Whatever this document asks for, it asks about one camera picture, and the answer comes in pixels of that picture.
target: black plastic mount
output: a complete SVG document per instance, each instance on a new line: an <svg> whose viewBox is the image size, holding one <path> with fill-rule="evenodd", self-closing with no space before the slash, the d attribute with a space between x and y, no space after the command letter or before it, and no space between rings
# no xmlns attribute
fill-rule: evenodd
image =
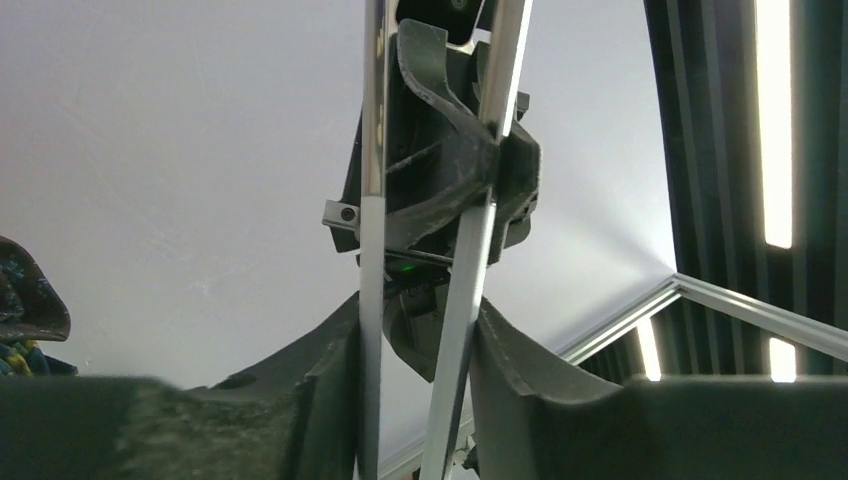
<svg viewBox="0 0 848 480"><path fill-rule="evenodd" d="M386 300L383 334L395 354L424 380L436 377L448 284L416 285Z"/></svg>
<svg viewBox="0 0 848 480"><path fill-rule="evenodd" d="M399 0L395 19L433 25L448 32L448 42L465 45L474 29L492 31L494 0Z"/></svg>
<svg viewBox="0 0 848 480"><path fill-rule="evenodd" d="M494 187L498 201L489 264L530 232L538 197L541 149L518 120L529 97L520 93L510 135L496 145L476 116L489 45L469 55L448 46L448 32L403 20L390 40L386 159L387 274L401 281L446 276L459 216ZM339 204L360 204L361 119ZM338 252L359 248L352 228L330 226Z"/></svg>

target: metal frame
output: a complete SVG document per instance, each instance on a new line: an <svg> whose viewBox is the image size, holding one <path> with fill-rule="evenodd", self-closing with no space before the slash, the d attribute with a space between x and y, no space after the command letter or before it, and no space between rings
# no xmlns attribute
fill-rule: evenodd
<svg viewBox="0 0 848 480"><path fill-rule="evenodd" d="M579 364L636 327L639 320L650 318L680 298L748 322L806 347L848 361L848 331L777 308L765 302L680 273L661 284L557 353L572 364ZM459 427L460 435L474 432L474 420L468 411ZM424 438L389 458L380 469L380 478L398 480L421 465Z"/></svg>
<svg viewBox="0 0 848 480"><path fill-rule="evenodd" d="M512 126L532 3L532 0L499 0L495 6L491 50L478 117L496 144L509 135ZM480 311L492 243L496 201L490 189L481 204L468 208L459 220L421 461L421 480L450 478L465 399L471 339Z"/></svg>
<svg viewBox="0 0 848 480"><path fill-rule="evenodd" d="M380 455L380 374L383 344L383 261L386 250L386 133L390 0L367 0L362 100L362 201L359 234L361 414L357 468L377 480Z"/></svg>

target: chrome pole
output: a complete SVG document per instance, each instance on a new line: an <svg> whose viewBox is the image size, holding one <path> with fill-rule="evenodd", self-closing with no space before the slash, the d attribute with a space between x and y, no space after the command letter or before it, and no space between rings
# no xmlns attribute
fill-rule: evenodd
<svg viewBox="0 0 848 480"><path fill-rule="evenodd" d="M683 298L848 362L845 330L682 273L675 279Z"/></svg>
<svg viewBox="0 0 848 480"><path fill-rule="evenodd" d="M532 0L500 0L496 5L478 116L497 143L509 135L512 126L531 5ZM460 217L430 400L422 480L450 479L496 206L489 192L482 204Z"/></svg>
<svg viewBox="0 0 848 480"><path fill-rule="evenodd" d="M594 331L583 335L579 340L562 349L560 357L572 365L580 365L633 330L639 321L653 317L678 299L680 299L680 292L677 280L671 276L619 310Z"/></svg>
<svg viewBox="0 0 848 480"><path fill-rule="evenodd" d="M362 202L359 244L359 322L362 411L357 465L360 480L377 480L380 453L380 357L383 341L383 259L386 246L386 108L389 1L367 0L362 102Z"/></svg>

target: metal pole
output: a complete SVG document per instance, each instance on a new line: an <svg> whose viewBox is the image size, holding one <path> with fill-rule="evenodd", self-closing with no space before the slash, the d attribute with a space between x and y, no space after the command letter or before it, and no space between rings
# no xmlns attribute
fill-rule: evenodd
<svg viewBox="0 0 848 480"><path fill-rule="evenodd" d="M564 348L560 357L572 365L580 365L587 358L624 336L640 320L656 315L679 298L677 280L672 276L631 302L593 332Z"/></svg>
<svg viewBox="0 0 848 480"><path fill-rule="evenodd" d="M496 6L478 116L498 143L509 135L513 121L531 5L532 0L500 0ZM450 478L495 210L495 199L490 192L482 205L469 208L460 217L430 400L422 480Z"/></svg>
<svg viewBox="0 0 848 480"><path fill-rule="evenodd" d="M845 330L680 273L675 279L683 298L848 361Z"/></svg>
<svg viewBox="0 0 848 480"><path fill-rule="evenodd" d="M380 453L380 350L383 341L383 258L386 246L386 108L389 0L367 0L365 88L362 102L359 322L361 406L360 480L377 480Z"/></svg>

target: fluorescent light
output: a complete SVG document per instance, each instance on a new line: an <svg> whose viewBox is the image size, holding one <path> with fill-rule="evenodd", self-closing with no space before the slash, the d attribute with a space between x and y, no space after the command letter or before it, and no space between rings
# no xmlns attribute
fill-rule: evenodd
<svg viewBox="0 0 848 480"><path fill-rule="evenodd" d="M639 347L642 350L642 363L645 364L645 376L648 380L656 382L662 377L660 372L660 357L657 354L657 341L654 338L654 326L650 318L640 320L636 324L636 333L639 335Z"/></svg>
<svg viewBox="0 0 848 480"><path fill-rule="evenodd" d="M766 243L792 247L790 0L755 0Z"/></svg>
<svg viewBox="0 0 848 480"><path fill-rule="evenodd" d="M795 381L795 347L772 338L769 340L771 379L775 382Z"/></svg>

